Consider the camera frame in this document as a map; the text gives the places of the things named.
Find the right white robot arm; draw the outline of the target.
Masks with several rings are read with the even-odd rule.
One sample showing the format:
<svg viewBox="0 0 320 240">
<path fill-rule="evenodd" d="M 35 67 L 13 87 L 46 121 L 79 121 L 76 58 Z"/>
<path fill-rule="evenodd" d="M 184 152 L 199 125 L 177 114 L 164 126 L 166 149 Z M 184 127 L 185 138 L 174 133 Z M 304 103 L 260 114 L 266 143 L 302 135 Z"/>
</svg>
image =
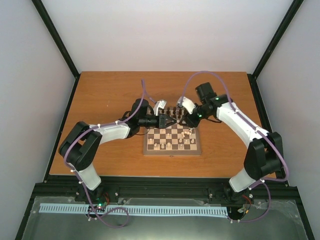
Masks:
<svg viewBox="0 0 320 240">
<path fill-rule="evenodd" d="M 249 119 L 228 94 L 217 95 L 210 83 L 196 87 L 200 105 L 185 96 L 177 101 L 177 106 L 185 109 L 180 124 L 196 128 L 201 120 L 214 117 L 226 124 L 247 148 L 243 169 L 229 179 L 232 192 L 239 193 L 263 182 L 264 177 L 280 171 L 284 167 L 282 138 L 276 133 L 261 128 Z"/>
</svg>

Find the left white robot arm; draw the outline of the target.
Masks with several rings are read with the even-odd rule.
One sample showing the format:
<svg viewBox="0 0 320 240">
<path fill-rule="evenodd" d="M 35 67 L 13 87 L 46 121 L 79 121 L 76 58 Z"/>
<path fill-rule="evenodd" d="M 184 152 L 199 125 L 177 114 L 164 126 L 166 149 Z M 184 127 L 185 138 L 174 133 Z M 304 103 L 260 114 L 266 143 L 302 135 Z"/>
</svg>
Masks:
<svg viewBox="0 0 320 240">
<path fill-rule="evenodd" d="M 87 188 L 86 195 L 96 202 L 104 195 L 104 188 L 100 186 L 101 178 L 93 165 L 100 145 L 129 139 L 138 134 L 141 127 L 166 129 L 176 123 L 177 120 L 170 114 L 158 113 L 146 99 L 138 98 L 131 110 L 115 122 L 102 125 L 77 122 L 59 146 L 58 153 L 70 171 L 75 173 L 79 183 Z"/>
</svg>

